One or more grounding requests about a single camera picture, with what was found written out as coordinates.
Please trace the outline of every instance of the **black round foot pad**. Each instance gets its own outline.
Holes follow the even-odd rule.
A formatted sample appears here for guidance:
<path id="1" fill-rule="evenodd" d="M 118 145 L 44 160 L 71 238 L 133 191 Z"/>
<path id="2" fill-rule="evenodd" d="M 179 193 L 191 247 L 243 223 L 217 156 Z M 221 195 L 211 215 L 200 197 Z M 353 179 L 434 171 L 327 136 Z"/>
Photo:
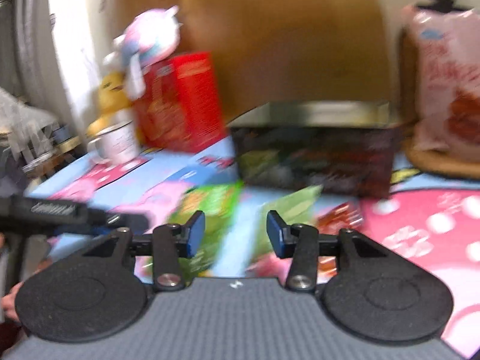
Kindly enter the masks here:
<path id="1" fill-rule="evenodd" d="M 448 287 L 416 266 L 413 272 L 382 266 L 382 272 L 342 271 L 333 277 L 322 293 L 332 319 L 363 338 L 388 344 L 422 342 L 441 333 L 453 309 Z"/>
<path id="2" fill-rule="evenodd" d="M 123 330 L 143 311 L 146 290 L 126 269 L 102 258 L 58 262 L 28 279 L 15 299 L 21 323 L 49 341 L 78 343 Z"/>

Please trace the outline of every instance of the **logo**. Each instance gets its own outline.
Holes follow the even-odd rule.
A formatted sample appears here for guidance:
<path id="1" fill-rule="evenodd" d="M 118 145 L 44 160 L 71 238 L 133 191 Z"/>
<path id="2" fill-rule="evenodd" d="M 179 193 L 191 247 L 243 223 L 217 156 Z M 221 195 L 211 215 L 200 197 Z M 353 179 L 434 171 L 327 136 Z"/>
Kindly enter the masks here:
<path id="1" fill-rule="evenodd" d="M 37 203 L 31 209 L 34 214 L 67 216 L 75 211 L 75 206 L 66 206 L 54 203 Z"/>
<path id="2" fill-rule="evenodd" d="M 421 37 L 423 39 L 431 39 L 431 40 L 439 41 L 443 39 L 443 34 L 438 30 L 429 28 L 421 33 Z"/>
<path id="3" fill-rule="evenodd" d="M 229 286 L 236 290 L 239 287 L 243 287 L 243 283 L 239 280 L 235 280 L 235 282 L 230 283 Z"/>

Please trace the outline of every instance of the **brown cardboard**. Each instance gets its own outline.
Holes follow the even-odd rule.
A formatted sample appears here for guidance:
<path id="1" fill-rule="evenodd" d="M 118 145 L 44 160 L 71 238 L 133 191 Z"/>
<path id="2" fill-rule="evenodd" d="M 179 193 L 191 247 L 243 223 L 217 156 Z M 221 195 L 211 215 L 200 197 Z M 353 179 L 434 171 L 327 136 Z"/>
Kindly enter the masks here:
<path id="1" fill-rule="evenodd" d="M 399 39 L 399 74 L 400 74 L 400 116 L 404 123 L 404 135 L 413 135 L 415 124 L 419 121 L 415 105 L 417 97 L 418 49 L 409 32 L 402 30 Z"/>
<path id="2" fill-rule="evenodd" d="M 418 151 L 413 148 L 413 140 L 405 139 L 403 150 L 412 165 L 424 172 L 436 173 L 451 178 L 480 179 L 478 163 L 460 161 L 440 151 Z"/>
<path id="3" fill-rule="evenodd" d="M 179 52 L 212 51 L 226 120 L 272 101 L 388 100 L 378 0 L 109 0 L 112 38 L 178 5 Z"/>

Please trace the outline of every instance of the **black tin box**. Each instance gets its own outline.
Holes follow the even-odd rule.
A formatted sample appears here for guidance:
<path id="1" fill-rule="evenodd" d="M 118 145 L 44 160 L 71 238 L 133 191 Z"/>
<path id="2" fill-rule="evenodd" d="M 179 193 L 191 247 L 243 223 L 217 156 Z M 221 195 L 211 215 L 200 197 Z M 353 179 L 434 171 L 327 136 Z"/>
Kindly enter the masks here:
<path id="1" fill-rule="evenodd" d="M 400 126 L 389 103 L 267 103 L 230 131 L 247 185 L 386 198 Z"/>

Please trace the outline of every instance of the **green snack package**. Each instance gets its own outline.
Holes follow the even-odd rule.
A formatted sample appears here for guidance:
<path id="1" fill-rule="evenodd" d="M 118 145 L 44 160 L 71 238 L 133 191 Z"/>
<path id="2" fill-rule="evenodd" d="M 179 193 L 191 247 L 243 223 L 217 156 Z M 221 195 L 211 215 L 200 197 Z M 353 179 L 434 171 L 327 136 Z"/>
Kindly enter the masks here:
<path id="1" fill-rule="evenodd" d="M 229 229 L 241 186 L 241 183 L 236 183 L 196 188 L 185 195 L 180 207 L 170 217 L 170 223 L 185 223 L 195 211 L 205 213 L 205 233 L 197 254 L 191 259 L 180 259 L 187 282 L 214 263 L 222 239 Z"/>
<path id="2" fill-rule="evenodd" d="M 253 259 L 272 251 L 272 245 L 267 235 L 266 219 L 270 210 L 277 211 L 285 223 L 305 223 L 313 225 L 313 215 L 311 208 L 320 196 L 321 186 L 307 187 L 303 190 L 291 193 L 280 199 L 265 203 L 262 206 L 260 219 L 257 227 L 257 237 L 255 243 L 255 252 Z"/>

